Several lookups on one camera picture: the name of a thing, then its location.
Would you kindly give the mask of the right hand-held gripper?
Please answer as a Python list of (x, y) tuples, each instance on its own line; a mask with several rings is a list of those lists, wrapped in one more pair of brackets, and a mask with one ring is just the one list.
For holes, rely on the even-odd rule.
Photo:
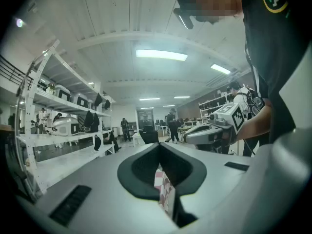
[(244, 121), (239, 104), (226, 104), (211, 113), (206, 124), (189, 129), (183, 138), (199, 150), (228, 153)]

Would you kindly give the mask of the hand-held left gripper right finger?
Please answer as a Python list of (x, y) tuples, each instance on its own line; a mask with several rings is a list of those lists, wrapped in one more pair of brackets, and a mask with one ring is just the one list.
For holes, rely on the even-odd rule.
[(252, 163), (251, 158), (159, 145), (159, 162), (175, 188), (173, 221), (186, 226), (229, 197)]

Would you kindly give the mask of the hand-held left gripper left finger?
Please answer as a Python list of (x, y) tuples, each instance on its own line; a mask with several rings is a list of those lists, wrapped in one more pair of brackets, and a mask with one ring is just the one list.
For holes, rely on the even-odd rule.
[(174, 228), (154, 187), (158, 144), (97, 158), (47, 189), (36, 207), (52, 215), (77, 186), (89, 194), (68, 228)]

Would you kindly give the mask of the person's right forearm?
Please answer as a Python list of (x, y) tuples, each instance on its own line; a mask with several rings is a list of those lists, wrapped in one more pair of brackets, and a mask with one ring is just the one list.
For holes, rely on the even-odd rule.
[(271, 112), (271, 103), (265, 103), (264, 107), (256, 116), (244, 122), (237, 134), (236, 140), (244, 140), (268, 133), (271, 127)]

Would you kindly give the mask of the white shelf with dark items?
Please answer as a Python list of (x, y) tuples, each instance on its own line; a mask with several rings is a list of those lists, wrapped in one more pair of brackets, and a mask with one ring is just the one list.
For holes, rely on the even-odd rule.
[(199, 103), (198, 106), (201, 115), (201, 122), (206, 123), (211, 113), (215, 112), (225, 104), (232, 103), (233, 99), (234, 97), (231, 93), (221, 92), (217, 95), (217, 97), (206, 102)]

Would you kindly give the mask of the black office chair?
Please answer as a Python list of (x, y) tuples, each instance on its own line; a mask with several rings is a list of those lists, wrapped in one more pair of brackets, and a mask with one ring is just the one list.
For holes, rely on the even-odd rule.
[(160, 143), (158, 132), (152, 125), (144, 126), (144, 128), (140, 130), (139, 133), (145, 144)]

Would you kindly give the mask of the black display board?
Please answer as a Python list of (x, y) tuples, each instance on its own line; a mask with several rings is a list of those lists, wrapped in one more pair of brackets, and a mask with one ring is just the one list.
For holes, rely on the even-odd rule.
[(145, 126), (155, 127), (153, 109), (138, 109), (137, 110), (138, 128), (144, 129)]

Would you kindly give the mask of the white metal shelving rack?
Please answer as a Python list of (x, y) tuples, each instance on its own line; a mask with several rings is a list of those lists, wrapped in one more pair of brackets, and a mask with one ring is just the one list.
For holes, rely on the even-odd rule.
[[(103, 144), (103, 134), (110, 133), (113, 99), (100, 91), (100, 84), (86, 81), (58, 53), (59, 41), (32, 61), (28, 73), (33, 74), (31, 82), (24, 80), (17, 92), (16, 109), (21, 110), (15, 119), (16, 125), (23, 125), (15, 131), (16, 154), (21, 170), (26, 174), (26, 188), (38, 196), (68, 175), (107, 154), (113, 154), (113, 144)], [(71, 94), (82, 93), (95, 101), (99, 93), (103, 101), (97, 110), (88, 109), (65, 101), (46, 92), (49, 83), (62, 85)], [(104, 109), (106, 100), (111, 106)], [(39, 112), (45, 108), (46, 122), (43, 134), (39, 134)], [(84, 132), (83, 124), (87, 112), (98, 115), (98, 132)], [(79, 133), (74, 136), (51, 134), (53, 119), (57, 113), (62, 117), (74, 117), (79, 123)], [(95, 135), (100, 137), (101, 146), (94, 150)]]

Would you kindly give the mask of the white rounded carrier case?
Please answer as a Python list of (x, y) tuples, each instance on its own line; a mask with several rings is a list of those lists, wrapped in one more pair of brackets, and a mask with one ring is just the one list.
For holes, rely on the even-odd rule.
[(51, 134), (56, 136), (74, 136), (79, 133), (79, 123), (74, 117), (61, 117), (52, 124)]

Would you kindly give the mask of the person's black shirt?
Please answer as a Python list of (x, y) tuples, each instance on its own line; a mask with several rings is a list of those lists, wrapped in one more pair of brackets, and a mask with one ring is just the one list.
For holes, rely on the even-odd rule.
[(272, 104), (269, 143), (295, 128), (279, 91), (303, 58), (311, 28), (303, 20), (312, 0), (242, 0), (246, 47), (263, 98)]

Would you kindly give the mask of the black metal railing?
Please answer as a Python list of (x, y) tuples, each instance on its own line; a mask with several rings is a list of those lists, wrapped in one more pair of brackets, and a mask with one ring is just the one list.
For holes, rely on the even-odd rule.
[(26, 74), (0, 55), (0, 77), (21, 86)]

